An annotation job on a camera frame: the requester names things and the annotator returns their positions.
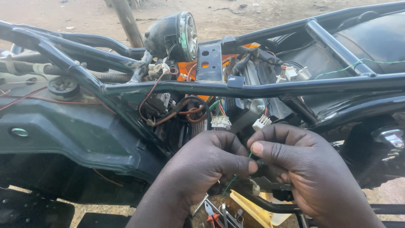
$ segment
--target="sandy ground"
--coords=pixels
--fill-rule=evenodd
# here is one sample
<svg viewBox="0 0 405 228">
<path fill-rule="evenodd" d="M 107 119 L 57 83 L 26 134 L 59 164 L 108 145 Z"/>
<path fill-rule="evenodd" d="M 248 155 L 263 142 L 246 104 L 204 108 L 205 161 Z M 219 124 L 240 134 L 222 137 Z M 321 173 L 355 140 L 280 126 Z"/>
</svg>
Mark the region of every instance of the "sandy ground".
<svg viewBox="0 0 405 228">
<path fill-rule="evenodd" d="M 149 0 L 140 9 L 133 10 L 138 26 L 145 31 L 156 19 L 178 11 L 191 12 L 196 20 L 199 41 L 217 39 L 226 35 L 240 35 L 348 7 L 393 2 L 393 0 Z M 126 36 L 113 9 L 103 0 L 0 0 L 0 20 L 16 24 L 29 24 L 60 32 L 83 32 L 107 35 L 126 45 Z M 0 49 L 9 49 L 9 42 L 0 41 Z M 366 190 L 371 203 L 405 203 L 405 179 L 383 184 L 375 190 Z M 127 206 L 75 205 L 76 214 L 71 227 L 79 223 L 85 212 L 131 215 Z M 384 219 L 402 220 L 401 216 Z M 194 227 L 202 227 L 206 219 L 204 210 Z M 281 227 L 296 227 L 289 219 Z"/>
</svg>

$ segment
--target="yellow plastic part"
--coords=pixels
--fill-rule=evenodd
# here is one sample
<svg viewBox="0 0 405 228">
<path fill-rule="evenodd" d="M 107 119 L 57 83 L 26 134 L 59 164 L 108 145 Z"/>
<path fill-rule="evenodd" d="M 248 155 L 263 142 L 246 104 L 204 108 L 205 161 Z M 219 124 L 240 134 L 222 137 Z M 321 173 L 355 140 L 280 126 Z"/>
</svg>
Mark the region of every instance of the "yellow plastic part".
<svg viewBox="0 0 405 228">
<path fill-rule="evenodd" d="M 291 204 L 291 202 L 286 201 L 281 202 L 273 198 L 273 195 L 271 193 L 261 192 L 259 196 L 272 203 Z M 232 193 L 230 194 L 230 197 L 237 204 L 239 204 L 242 210 L 250 214 L 264 228 L 273 228 L 273 226 L 279 226 L 291 215 L 291 214 L 276 214 L 268 212 L 233 190 Z"/>
</svg>

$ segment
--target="finger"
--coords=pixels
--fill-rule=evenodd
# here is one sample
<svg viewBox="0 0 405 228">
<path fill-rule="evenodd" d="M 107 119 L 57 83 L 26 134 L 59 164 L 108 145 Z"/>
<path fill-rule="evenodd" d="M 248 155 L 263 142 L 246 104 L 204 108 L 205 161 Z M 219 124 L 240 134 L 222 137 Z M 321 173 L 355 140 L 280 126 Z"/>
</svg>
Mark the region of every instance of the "finger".
<svg viewBox="0 0 405 228">
<path fill-rule="evenodd" d="M 250 148 L 255 141 L 278 142 L 290 146 L 313 146 L 327 141 L 320 135 L 287 124 L 271 124 L 260 129 L 247 141 Z"/>
<path fill-rule="evenodd" d="M 219 168 L 222 174 L 234 174 L 238 176 L 249 176 L 257 171 L 256 162 L 245 156 L 234 155 L 219 151 Z"/>
<path fill-rule="evenodd" d="M 289 171 L 295 171 L 296 167 L 299 167 L 299 163 L 310 162 L 309 149 L 309 147 L 288 146 L 266 141 L 256 141 L 250 148 L 254 155 Z"/>
<path fill-rule="evenodd" d="M 245 157 L 249 156 L 247 149 L 233 133 L 228 131 L 205 131 L 200 135 L 208 138 L 216 147 L 226 152 Z"/>
</svg>

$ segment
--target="small hole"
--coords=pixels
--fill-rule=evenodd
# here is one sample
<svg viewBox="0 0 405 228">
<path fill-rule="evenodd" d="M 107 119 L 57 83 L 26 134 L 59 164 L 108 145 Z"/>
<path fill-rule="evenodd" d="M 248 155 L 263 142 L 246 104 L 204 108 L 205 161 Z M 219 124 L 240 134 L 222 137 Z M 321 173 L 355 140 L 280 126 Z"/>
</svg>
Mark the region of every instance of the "small hole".
<svg viewBox="0 0 405 228">
<path fill-rule="evenodd" d="M 203 68 L 207 68 L 208 66 L 209 66 L 208 62 L 202 62 L 201 63 L 201 67 L 203 67 Z"/>
</svg>

